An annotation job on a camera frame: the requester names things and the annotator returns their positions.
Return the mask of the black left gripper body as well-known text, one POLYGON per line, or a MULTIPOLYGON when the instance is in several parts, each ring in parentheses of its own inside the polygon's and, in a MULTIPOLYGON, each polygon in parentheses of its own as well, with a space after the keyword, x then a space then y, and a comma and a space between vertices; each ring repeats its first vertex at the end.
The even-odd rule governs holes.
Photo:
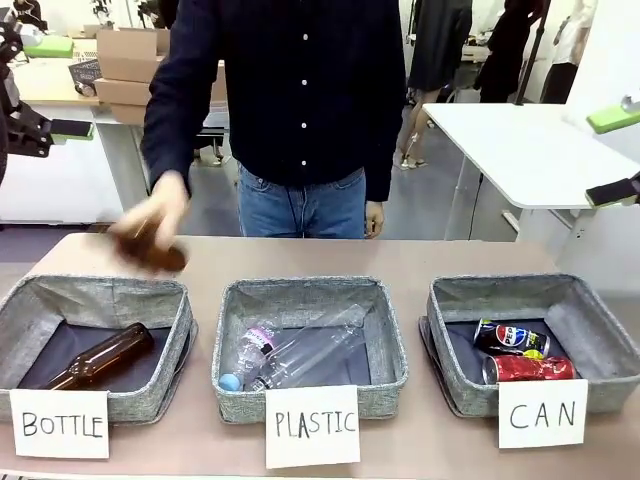
POLYGON ((9 154, 9 121, 18 105, 18 88, 7 64, 1 65, 0 183, 3 182, 9 154))

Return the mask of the person right hand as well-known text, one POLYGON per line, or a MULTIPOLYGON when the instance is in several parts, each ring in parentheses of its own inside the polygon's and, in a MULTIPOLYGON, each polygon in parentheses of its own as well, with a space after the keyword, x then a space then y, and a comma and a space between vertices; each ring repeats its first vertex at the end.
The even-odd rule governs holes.
POLYGON ((150 196, 109 227, 118 254, 141 266, 151 266, 150 255, 166 256, 175 246, 189 201, 182 175, 172 170, 163 173, 150 196))

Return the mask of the person left hand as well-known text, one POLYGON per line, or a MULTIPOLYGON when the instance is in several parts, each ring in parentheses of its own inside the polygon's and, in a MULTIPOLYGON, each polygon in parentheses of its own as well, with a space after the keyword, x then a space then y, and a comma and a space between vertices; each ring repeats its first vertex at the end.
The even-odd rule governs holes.
POLYGON ((367 201, 365 206, 365 238, 377 238, 383 231, 384 221, 384 204, 367 201))

